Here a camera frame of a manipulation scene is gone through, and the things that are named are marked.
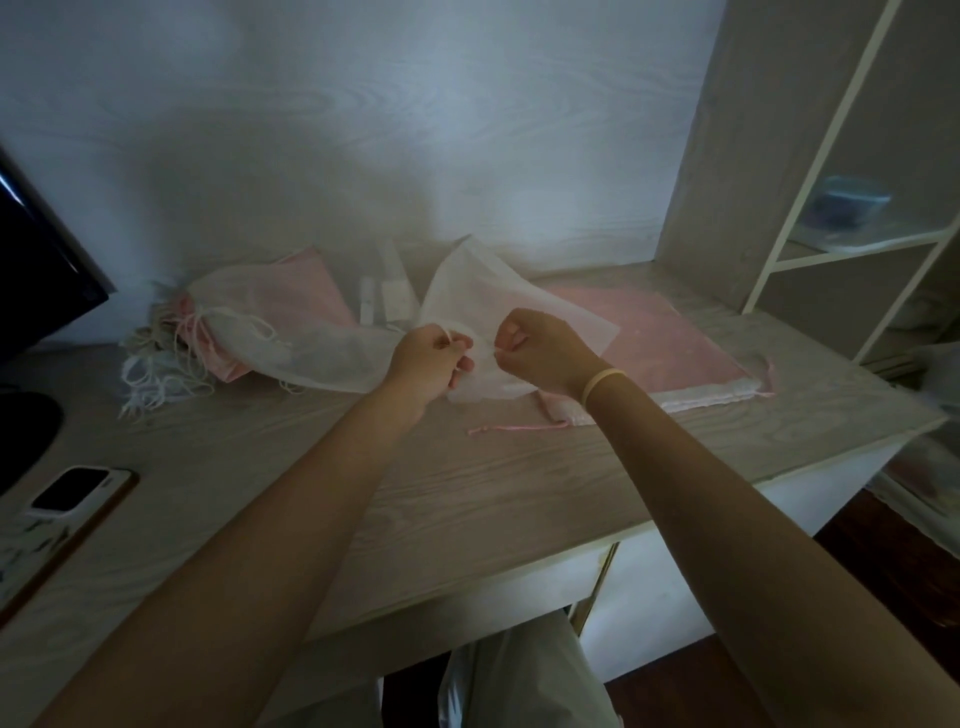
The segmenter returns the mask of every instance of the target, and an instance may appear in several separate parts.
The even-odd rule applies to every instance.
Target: desk drawer
[[[258,722],[539,617],[590,595],[607,548],[501,575],[304,646]]]

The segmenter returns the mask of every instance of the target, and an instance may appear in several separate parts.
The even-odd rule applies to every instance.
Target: computer monitor
[[[38,196],[0,153],[0,364],[107,300]],[[53,442],[62,412],[0,374],[0,495]]]

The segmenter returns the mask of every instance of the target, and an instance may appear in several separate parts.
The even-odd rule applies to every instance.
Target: monitor stand
[[[63,423],[63,410],[38,392],[9,392],[0,394],[0,423],[5,440],[0,454],[2,496],[53,443]]]

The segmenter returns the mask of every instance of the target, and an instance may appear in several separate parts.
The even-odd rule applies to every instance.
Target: hand
[[[493,345],[504,372],[575,400],[594,375],[610,368],[566,321],[529,308],[510,312]]]
[[[473,369],[473,359],[466,356],[473,340],[456,331],[451,331],[451,336],[453,341],[436,324],[409,331],[394,349],[382,386],[413,398],[422,414],[427,404],[456,388],[463,372]]]

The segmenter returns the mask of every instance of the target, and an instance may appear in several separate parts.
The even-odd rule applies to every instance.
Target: forearm
[[[601,381],[588,410],[775,717],[932,726],[957,715],[960,693],[903,627],[631,381]]]
[[[144,600],[38,724],[252,723],[418,415],[394,390],[360,400]]]

